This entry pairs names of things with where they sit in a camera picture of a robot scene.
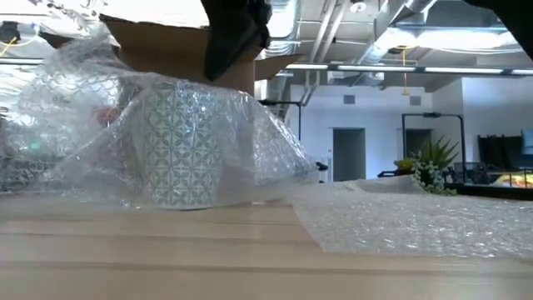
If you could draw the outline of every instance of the black frame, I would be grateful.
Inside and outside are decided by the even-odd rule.
[[[463,183],[466,184],[466,145],[465,145],[465,120],[463,116],[454,113],[440,113],[440,112],[423,112],[423,113],[402,113],[401,115],[401,134],[403,137],[403,158],[407,158],[407,135],[406,135],[406,118],[407,117],[423,117],[423,118],[441,118],[454,117],[458,118],[461,124],[461,158],[463,167]]]
[[[264,106],[275,106],[277,104],[288,104],[298,106],[298,141],[301,141],[301,102],[295,101],[276,101],[276,100],[258,100],[258,102]]]

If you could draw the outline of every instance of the wooden plank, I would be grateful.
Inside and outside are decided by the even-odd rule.
[[[0,299],[533,298],[530,262],[328,254],[282,203],[199,212],[56,205],[0,212]]]
[[[2,300],[531,299],[525,277],[0,267]]]

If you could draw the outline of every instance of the doorway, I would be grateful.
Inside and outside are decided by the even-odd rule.
[[[333,181],[366,178],[366,142],[363,128],[333,129]]]
[[[398,129],[398,159],[403,159],[403,134]],[[407,157],[422,151],[427,143],[431,143],[431,129],[406,129]]]

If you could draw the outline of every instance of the patterned vase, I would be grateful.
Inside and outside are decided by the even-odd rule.
[[[217,203],[222,173],[216,100],[180,83],[158,83],[142,103],[142,172],[146,193],[162,208]]]

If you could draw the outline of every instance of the plastic wrap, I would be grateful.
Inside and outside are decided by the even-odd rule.
[[[437,196],[409,176],[303,187],[290,199],[330,253],[533,258],[533,202]]]
[[[11,160],[39,168],[4,172],[4,182],[19,171],[30,177],[24,190],[196,209],[266,201],[317,180],[294,135],[253,97],[134,72],[107,39],[71,42],[37,71],[10,112],[26,122],[4,121]]]

